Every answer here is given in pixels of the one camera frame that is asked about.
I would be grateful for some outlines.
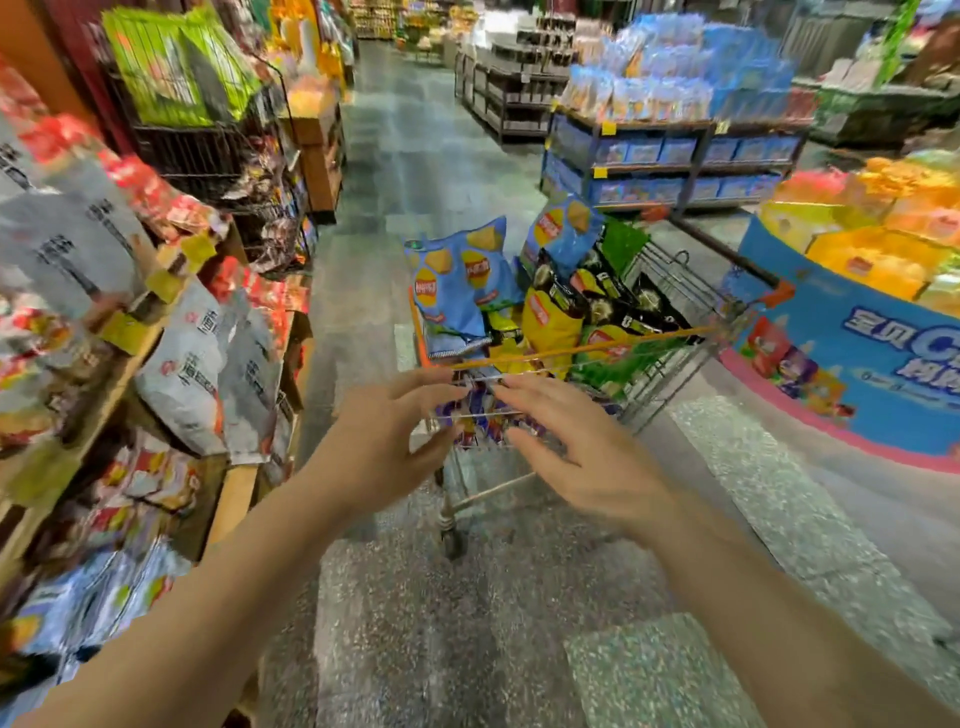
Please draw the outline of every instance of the cart wheel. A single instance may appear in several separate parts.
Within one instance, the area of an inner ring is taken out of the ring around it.
[[[450,561],[464,555],[464,537],[456,528],[440,532],[440,540],[444,545],[444,556]]]

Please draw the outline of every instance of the pink trim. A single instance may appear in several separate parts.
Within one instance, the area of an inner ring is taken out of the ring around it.
[[[870,455],[882,457],[885,460],[892,460],[902,465],[924,468],[925,470],[936,471],[937,473],[960,474],[960,461],[958,460],[954,460],[945,455],[924,455],[918,452],[894,448],[889,445],[879,445],[825,420],[804,407],[800,402],[787,397],[777,389],[777,387],[772,386],[766,379],[753,370],[746,359],[733,349],[726,349],[720,352],[720,363],[751,392],[770,402],[781,412],[790,415],[794,420],[799,420],[804,423],[804,425],[809,425],[814,429],[825,432],[830,437],[847,443],[847,445],[853,445],[855,448],[861,449]]]

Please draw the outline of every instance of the blue promotional sign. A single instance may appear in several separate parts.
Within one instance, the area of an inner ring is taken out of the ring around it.
[[[796,295],[759,316],[722,361],[794,417],[868,452],[960,473],[960,320],[838,276],[757,219],[740,252]],[[769,291],[731,271],[741,301]]]

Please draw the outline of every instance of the shopping cart handle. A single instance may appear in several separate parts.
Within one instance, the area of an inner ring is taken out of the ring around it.
[[[685,220],[676,210],[667,215],[666,219],[669,220],[677,230],[685,232],[698,243],[707,246],[716,254],[726,258],[733,265],[737,266],[738,268],[742,268],[754,278],[758,278],[769,285],[774,289],[774,294],[771,295],[775,295],[778,290],[784,291],[785,289],[790,288],[790,286],[784,287],[780,285],[780,276],[775,276],[770,271],[760,268],[752,260],[731,249],[731,247],[725,243],[720,242],[720,240],[713,237],[713,235],[711,235],[709,232],[706,232],[702,228],[693,225],[688,220]],[[792,292],[785,298],[790,298],[790,296],[792,296]]]

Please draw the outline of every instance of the shopping cart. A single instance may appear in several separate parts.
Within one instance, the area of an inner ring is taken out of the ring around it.
[[[678,214],[671,213],[667,220],[674,227],[726,258],[733,264],[737,274],[746,273],[763,280],[771,287],[772,292],[759,301],[737,301],[690,270],[687,251],[672,255],[655,240],[651,240],[641,249],[624,274],[624,282],[633,290],[640,281],[641,274],[645,274],[645,279],[651,280],[656,285],[659,291],[684,315],[690,327],[645,336],[640,344],[631,347],[633,355],[638,353],[641,355],[642,366],[636,369],[633,380],[625,388],[624,402],[605,400],[603,393],[582,385],[596,400],[604,403],[608,411],[619,418],[634,436],[657,416],[709,359],[734,341],[759,311],[773,307],[793,295],[790,284],[781,282],[773,274],[758,268],[752,261],[735,253]],[[419,364],[422,367],[448,367],[454,371],[455,380],[470,381],[475,385],[481,382],[486,383],[499,379],[501,375],[498,371],[513,369],[517,365],[522,365],[524,368],[530,368],[530,365],[533,365],[539,369],[536,374],[531,373],[528,376],[542,376],[544,372],[566,376],[578,367],[586,367],[598,360],[614,361],[624,355],[623,344],[612,341],[563,351],[493,359],[431,360],[427,354],[423,320],[414,302],[412,290],[409,300]],[[451,413],[448,417],[441,413],[426,423],[427,431],[431,433],[443,425],[451,424],[453,420],[459,421],[459,424],[465,428],[465,434],[451,450],[444,467],[437,470],[434,475],[437,486],[443,492],[443,503],[438,517],[440,540],[444,555],[450,559],[459,556],[464,547],[462,534],[457,530],[456,515],[458,513],[475,506],[480,501],[514,489],[535,475],[526,473],[520,477],[512,477],[486,490],[474,488],[475,492],[471,495],[465,478],[463,458],[487,458],[496,452],[502,453],[509,449],[502,439],[484,436],[484,431],[487,430],[482,431],[478,421],[483,419],[486,428],[491,426],[492,420],[497,420],[502,425],[509,422],[510,425],[529,427],[538,435],[546,435],[549,442],[549,434],[539,429],[536,423],[529,422],[521,413],[510,410],[502,403],[499,405],[499,408],[479,413],[457,412]],[[515,458],[512,465],[517,463],[519,459]],[[450,473],[454,483],[449,483],[444,473]],[[454,498],[451,485],[456,486],[457,492],[463,495],[460,499]]]

